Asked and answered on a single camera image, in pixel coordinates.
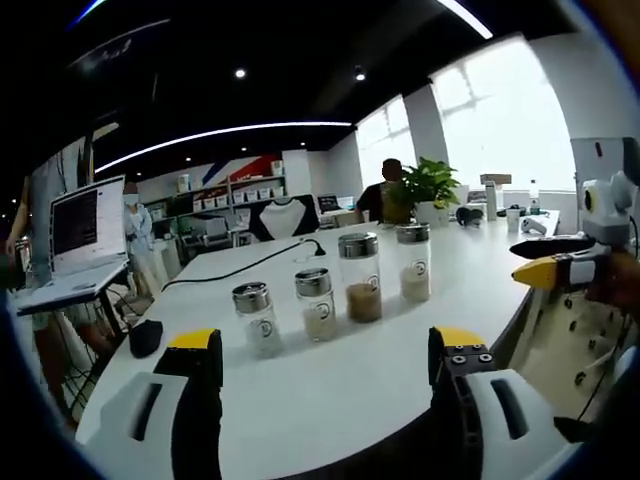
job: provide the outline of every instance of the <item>laptop screen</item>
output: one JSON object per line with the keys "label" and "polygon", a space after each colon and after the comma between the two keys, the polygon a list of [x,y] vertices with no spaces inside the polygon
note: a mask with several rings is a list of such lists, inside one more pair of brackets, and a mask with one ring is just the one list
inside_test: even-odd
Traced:
{"label": "laptop screen", "polygon": [[98,192],[90,190],[54,206],[53,255],[98,241]]}
{"label": "laptop screen", "polygon": [[53,271],[126,251],[122,177],[105,180],[51,203]]}

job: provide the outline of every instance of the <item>chair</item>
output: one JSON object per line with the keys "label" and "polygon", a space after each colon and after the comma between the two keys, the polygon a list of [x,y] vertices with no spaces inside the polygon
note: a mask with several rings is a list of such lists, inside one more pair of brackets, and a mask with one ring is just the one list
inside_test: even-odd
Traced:
{"label": "chair", "polygon": [[249,232],[260,242],[306,235],[319,227],[312,195],[266,200],[251,206]]}

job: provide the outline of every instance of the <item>potted plant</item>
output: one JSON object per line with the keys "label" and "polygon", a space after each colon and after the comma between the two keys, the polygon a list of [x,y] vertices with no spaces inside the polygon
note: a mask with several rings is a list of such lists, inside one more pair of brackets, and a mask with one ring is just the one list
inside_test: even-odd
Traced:
{"label": "potted plant", "polygon": [[421,157],[417,168],[403,170],[402,180],[390,191],[391,198],[398,204],[411,205],[416,221],[446,226],[449,205],[459,203],[453,192],[460,185],[452,176],[455,171],[444,162]]}

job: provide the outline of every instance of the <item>laptop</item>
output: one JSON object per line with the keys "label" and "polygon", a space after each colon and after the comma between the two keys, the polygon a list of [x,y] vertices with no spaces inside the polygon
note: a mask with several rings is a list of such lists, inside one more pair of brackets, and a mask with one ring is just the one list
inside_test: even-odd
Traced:
{"label": "laptop", "polygon": [[318,195],[318,205],[320,206],[320,213],[341,210],[335,195]]}
{"label": "laptop", "polygon": [[51,280],[17,302],[20,314],[93,300],[127,267],[123,188],[119,176],[51,202]]}

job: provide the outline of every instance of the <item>metal lid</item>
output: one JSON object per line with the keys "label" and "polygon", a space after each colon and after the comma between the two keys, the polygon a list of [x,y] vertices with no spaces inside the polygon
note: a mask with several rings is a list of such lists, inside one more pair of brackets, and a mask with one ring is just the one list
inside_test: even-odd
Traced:
{"label": "metal lid", "polygon": [[429,224],[398,225],[396,227],[396,238],[398,243],[402,244],[427,242],[429,241]]}
{"label": "metal lid", "polygon": [[242,313],[255,313],[271,305],[269,289],[264,282],[244,283],[233,289],[233,303]]}
{"label": "metal lid", "polygon": [[349,233],[338,239],[340,258],[367,258],[378,253],[378,236],[375,233]]}
{"label": "metal lid", "polygon": [[309,268],[296,273],[296,291],[302,297],[319,297],[331,291],[331,277],[326,268]]}

